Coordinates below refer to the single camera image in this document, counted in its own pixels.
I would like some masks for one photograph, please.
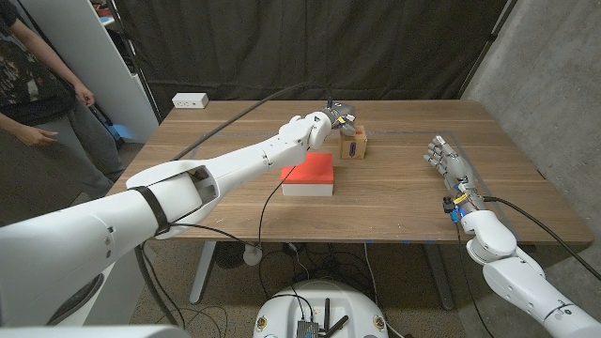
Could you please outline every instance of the person's arm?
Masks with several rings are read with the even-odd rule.
[[[56,132],[25,126],[2,113],[0,113],[0,129],[15,135],[27,146],[47,146],[56,142],[51,137],[56,135]]]
[[[86,105],[94,104],[94,93],[92,93],[84,83],[65,65],[63,60],[54,52],[54,50],[44,41],[38,34],[34,33],[20,20],[17,19],[10,27],[12,33],[17,37],[22,44],[27,47],[29,52],[35,55],[41,63],[54,70],[63,79],[69,81],[74,89],[77,97]]]

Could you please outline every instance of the black curtain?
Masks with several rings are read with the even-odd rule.
[[[162,116],[177,92],[456,99],[506,0],[116,0]],[[310,90],[284,99],[325,99]]]

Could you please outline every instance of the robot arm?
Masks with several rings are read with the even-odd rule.
[[[551,285],[538,263],[517,247],[511,231],[494,212],[485,209],[468,163],[440,136],[434,138],[424,158],[443,175],[447,189],[457,193],[453,202],[445,200],[445,211],[454,209],[454,221],[461,223],[466,234],[475,236],[468,241],[467,251],[483,266],[490,288],[553,337],[598,336],[601,324]]]
[[[0,326],[45,325],[77,290],[148,238],[200,223],[229,192],[305,161],[332,121],[293,117],[276,136],[204,161],[171,161],[127,181],[127,190],[0,228]]]

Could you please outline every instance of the table leg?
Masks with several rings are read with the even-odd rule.
[[[451,311],[455,308],[453,303],[453,295],[451,293],[451,287],[449,286],[449,280],[447,279],[444,265],[442,264],[442,257],[440,256],[439,246],[436,244],[424,244],[425,259],[428,261],[428,266],[432,272],[432,278],[434,278],[434,285],[439,292],[440,306],[444,310]]]
[[[211,262],[213,261],[216,244],[217,242],[215,241],[206,241],[203,246],[203,252],[200,254],[200,261],[198,262],[198,269],[196,270],[196,276],[194,277],[192,291],[190,292],[191,304],[195,305],[200,302],[205,289],[205,282],[208,278],[208,271],[210,270]]]

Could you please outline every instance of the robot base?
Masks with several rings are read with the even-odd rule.
[[[294,284],[297,294],[309,301],[313,307],[313,321],[318,323],[324,334],[326,299],[330,299],[330,325],[335,325],[343,316],[348,320],[333,338],[387,338],[388,332],[384,315],[378,306],[356,289],[331,280],[310,280]],[[292,288],[286,288],[277,295],[294,295]],[[279,297],[268,300],[259,310],[254,323],[254,338],[297,337],[301,320],[301,308],[296,297]],[[311,321],[309,306],[300,300],[305,321]]]

